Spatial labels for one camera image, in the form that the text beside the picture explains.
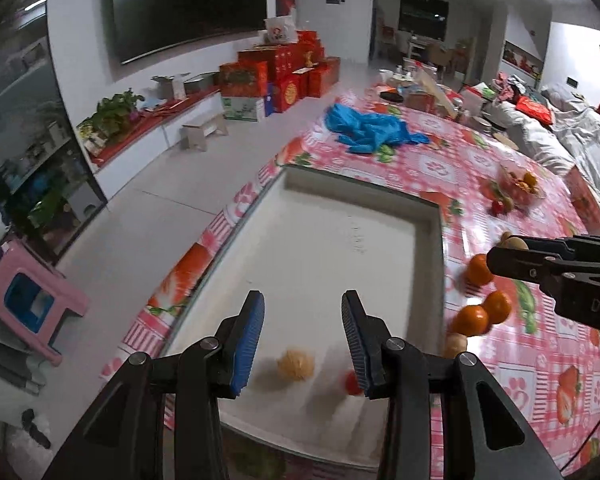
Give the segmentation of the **cherry tomato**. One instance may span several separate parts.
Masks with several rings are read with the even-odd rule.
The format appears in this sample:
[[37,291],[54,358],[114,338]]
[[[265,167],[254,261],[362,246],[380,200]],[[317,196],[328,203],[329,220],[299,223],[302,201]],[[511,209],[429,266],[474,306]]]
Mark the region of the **cherry tomato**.
[[501,216],[502,214],[505,214],[504,203],[501,200],[494,200],[492,202],[492,204],[491,204],[491,214],[493,214],[494,217]]
[[348,396],[360,396],[364,389],[358,384],[358,376],[354,370],[349,370],[343,379],[343,388]]

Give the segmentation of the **beige longan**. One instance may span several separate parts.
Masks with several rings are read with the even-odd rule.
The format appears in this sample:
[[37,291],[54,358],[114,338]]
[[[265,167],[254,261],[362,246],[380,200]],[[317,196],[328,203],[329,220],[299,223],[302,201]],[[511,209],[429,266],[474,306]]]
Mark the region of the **beige longan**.
[[454,359],[467,350],[468,337],[459,333],[449,333],[445,338],[443,356],[445,359]]
[[277,360],[279,375],[292,382],[304,382],[314,375],[314,357],[301,349],[289,348]]

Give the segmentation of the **orange tangerine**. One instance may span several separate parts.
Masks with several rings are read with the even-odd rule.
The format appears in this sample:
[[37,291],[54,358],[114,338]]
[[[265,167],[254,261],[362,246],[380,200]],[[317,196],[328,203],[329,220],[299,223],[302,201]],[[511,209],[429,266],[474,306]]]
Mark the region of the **orange tangerine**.
[[494,280],[486,264],[486,254],[475,254],[470,258],[465,269],[465,280],[476,287],[489,285]]
[[486,295],[481,307],[491,324],[504,323],[512,312],[512,304],[505,292],[494,290]]
[[491,328],[488,312],[476,304],[459,310],[450,323],[449,332],[465,337],[481,336]]

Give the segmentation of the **beige longan beside tray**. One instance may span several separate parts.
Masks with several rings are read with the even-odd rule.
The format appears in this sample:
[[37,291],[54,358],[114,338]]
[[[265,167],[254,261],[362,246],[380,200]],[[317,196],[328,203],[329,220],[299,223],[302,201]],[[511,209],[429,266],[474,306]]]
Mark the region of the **beige longan beside tray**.
[[459,333],[449,333],[445,338],[443,356],[445,359],[454,359],[467,350],[468,337]]

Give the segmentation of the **brown longan mid table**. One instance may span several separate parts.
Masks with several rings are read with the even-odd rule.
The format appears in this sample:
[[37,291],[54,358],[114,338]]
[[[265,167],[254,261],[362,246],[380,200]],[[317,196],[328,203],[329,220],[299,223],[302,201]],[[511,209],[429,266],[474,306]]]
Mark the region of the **brown longan mid table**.
[[516,249],[516,250],[528,250],[528,244],[519,236],[515,236],[513,233],[505,231],[501,235],[501,239],[498,242],[498,247]]

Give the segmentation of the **red strawberry plaid tablecloth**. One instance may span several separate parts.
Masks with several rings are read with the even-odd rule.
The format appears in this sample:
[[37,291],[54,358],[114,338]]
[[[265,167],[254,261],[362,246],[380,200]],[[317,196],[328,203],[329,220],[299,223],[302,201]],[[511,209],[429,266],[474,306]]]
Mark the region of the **red strawberry plaid tablecloth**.
[[[345,93],[341,103],[363,113],[394,115],[428,138],[425,145],[351,154],[322,122],[292,139],[270,159],[207,226],[174,266],[102,370],[109,378],[134,351],[155,356],[166,345],[204,270],[234,233],[254,201],[283,167],[294,165],[355,178],[412,194],[441,212],[445,258],[445,312],[478,304],[482,289],[465,283],[469,259],[506,231],[538,237],[584,232],[568,184],[532,159],[455,122],[403,106]],[[490,214],[491,184],[502,162],[516,162],[538,178],[544,202],[528,214]],[[600,455],[600,333],[555,315],[552,300],[520,281],[497,278],[512,314],[471,347],[517,402],[563,471],[576,471]]]

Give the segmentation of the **brown longan near bowl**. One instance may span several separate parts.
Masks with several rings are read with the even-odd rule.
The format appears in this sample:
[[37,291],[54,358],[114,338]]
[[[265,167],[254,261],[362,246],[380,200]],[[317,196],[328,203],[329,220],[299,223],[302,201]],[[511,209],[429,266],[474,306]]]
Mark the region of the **brown longan near bowl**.
[[502,199],[502,202],[503,202],[503,208],[504,208],[504,211],[506,212],[506,214],[511,212],[515,207],[513,200],[508,196],[505,196]]

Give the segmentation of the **glass fruit bowl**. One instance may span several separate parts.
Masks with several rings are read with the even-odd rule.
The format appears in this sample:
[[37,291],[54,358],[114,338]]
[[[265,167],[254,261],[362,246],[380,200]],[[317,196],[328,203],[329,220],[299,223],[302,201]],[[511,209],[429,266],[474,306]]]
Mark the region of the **glass fruit bowl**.
[[501,162],[498,167],[498,187],[522,211],[540,206],[545,200],[538,177],[530,170],[513,162]]

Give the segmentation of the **grey blanket covered sofa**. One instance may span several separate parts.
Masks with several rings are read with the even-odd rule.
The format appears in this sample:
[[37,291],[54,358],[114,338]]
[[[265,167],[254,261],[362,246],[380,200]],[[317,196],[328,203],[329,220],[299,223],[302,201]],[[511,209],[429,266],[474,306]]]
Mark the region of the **grey blanket covered sofa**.
[[577,169],[600,205],[600,114],[559,84],[543,88],[541,96],[552,120],[548,126],[499,99],[486,106],[486,116],[522,154],[556,176]]

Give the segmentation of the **white rectangular tray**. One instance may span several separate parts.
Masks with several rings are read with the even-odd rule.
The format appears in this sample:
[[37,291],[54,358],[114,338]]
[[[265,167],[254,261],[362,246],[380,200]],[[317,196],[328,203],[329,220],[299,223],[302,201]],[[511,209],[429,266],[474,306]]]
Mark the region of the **white rectangular tray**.
[[[164,352],[212,335],[252,290],[265,317],[248,384],[220,405],[224,426],[274,448],[367,471],[379,464],[386,401],[348,396],[351,357],[341,297],[355,290],[369,315],[420,351],[444,345],[439,207],[421,198],[309,168],[285,168],[228,238],[175,325]],[[314,357],[292,382],[277,360]]]

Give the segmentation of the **pink plastic stool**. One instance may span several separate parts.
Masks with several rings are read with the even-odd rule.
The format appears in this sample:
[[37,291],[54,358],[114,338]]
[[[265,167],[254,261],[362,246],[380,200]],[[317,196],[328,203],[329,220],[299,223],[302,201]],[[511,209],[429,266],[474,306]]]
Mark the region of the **pink plastic stool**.
[[0,244],[0,320],[53,366],[62,362],[54,341],[64,318],[86,315],[90,300],[21,240]]

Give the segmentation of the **blue plastic gloves pile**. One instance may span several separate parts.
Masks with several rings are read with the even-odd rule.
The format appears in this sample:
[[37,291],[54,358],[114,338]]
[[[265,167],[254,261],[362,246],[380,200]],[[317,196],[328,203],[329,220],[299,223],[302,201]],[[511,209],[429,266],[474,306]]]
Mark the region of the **blue plastic gloves pile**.
[[361,113],[352,107],[332,104],[324,116],[326,128],[336,134],[337,141],[350,153],[371,155],[383,146],[400,148],[402,145],[429,144],[426,134],[411,132],[406,122],[396,116]]

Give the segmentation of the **white small step stool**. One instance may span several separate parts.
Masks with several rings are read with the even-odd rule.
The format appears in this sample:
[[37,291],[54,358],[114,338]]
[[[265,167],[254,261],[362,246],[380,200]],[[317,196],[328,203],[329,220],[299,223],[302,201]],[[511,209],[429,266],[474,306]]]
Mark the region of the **white small step stool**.
[[218,134],[227,136],[228,129],[222,113],[208,113],[196,117],[188,124],[182,125],[185,131],[187,147],[191,150],[205,152],[208,150],[208,136]]

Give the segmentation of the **white tv console cabinet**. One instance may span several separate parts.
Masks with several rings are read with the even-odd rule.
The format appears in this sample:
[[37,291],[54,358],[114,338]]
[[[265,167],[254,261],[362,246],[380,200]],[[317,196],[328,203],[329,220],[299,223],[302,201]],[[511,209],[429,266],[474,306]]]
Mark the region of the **white tv console cabinet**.
[[92,158],[94,177],[106,199],[111,200],[159,155],[184,141],[185,126],[208,113],[221,113],[218,87],[140,114],[120,142],[107,145]]

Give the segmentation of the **red gift boxes stack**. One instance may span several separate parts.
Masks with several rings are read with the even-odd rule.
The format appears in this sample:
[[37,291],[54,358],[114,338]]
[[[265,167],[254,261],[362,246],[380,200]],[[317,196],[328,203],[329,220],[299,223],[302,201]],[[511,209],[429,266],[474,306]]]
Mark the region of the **red gift boxes stack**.
[[341,60],[328,56],[315,30],[299,30],[295,42],[258,44],[219,67],[224,117],[260,122],[283,114],[305,98],[320,98],[338,82]]

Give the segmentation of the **green potted plant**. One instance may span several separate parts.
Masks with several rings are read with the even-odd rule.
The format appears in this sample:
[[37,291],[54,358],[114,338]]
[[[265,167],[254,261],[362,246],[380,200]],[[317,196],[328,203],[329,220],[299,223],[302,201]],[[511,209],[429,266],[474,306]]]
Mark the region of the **green potted plant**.
[[78,125],[84,148],[97,156],[108,145],[123,140],[140,120],[137,105],[144,101],[145,98],[132,89],[102,98],[94,113]]

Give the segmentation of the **large black television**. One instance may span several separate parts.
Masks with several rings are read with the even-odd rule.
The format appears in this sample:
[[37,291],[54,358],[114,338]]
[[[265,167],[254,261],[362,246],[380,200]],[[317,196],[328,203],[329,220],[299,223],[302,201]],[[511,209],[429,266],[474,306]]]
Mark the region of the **large black television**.
[[268,17],[268,0],[110,1],[123,63],[191,41],[255,32]]

